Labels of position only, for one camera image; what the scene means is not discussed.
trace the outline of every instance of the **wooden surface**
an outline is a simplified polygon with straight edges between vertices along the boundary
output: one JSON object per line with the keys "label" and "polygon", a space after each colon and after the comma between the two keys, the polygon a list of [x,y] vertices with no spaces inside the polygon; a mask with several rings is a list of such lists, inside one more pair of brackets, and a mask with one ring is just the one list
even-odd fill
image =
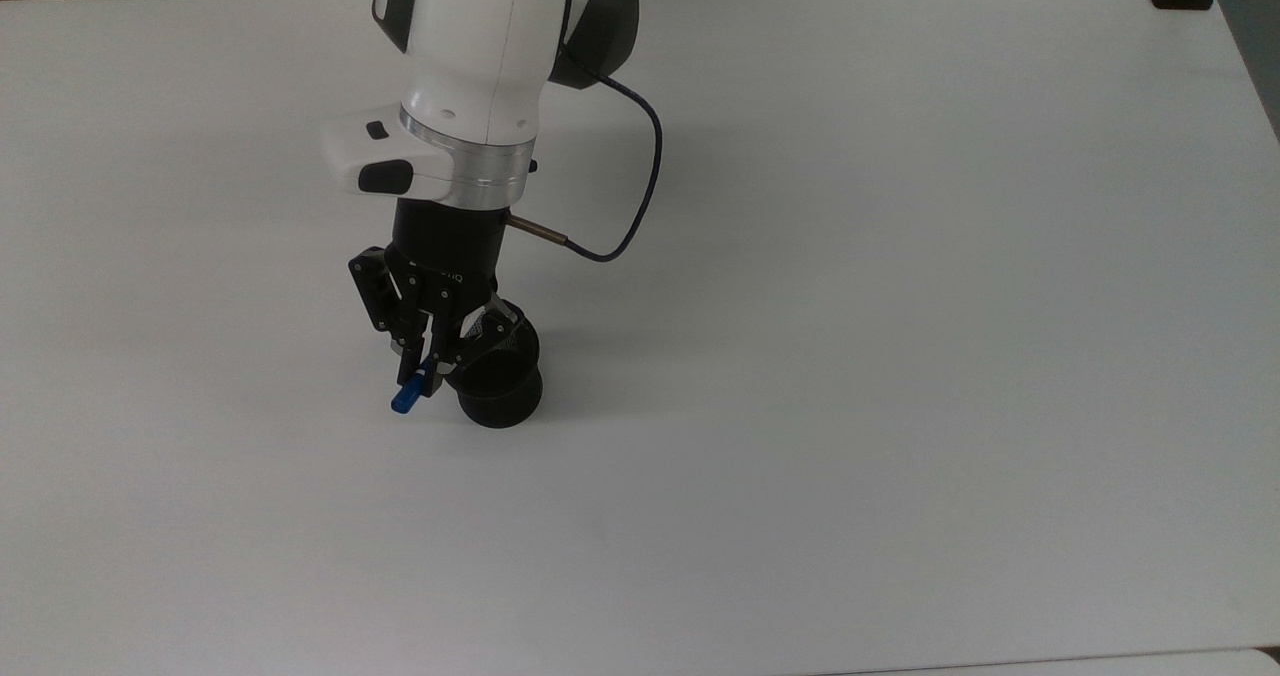
{"label": "wooden surface", "polygon": [[[0,672],[773,676],[1280,634],[1280,149],[1221,12],[643,0],[547,393],[388,408],[370,0],[0,3]],[[516,213],[614,243],[626,99]]]}

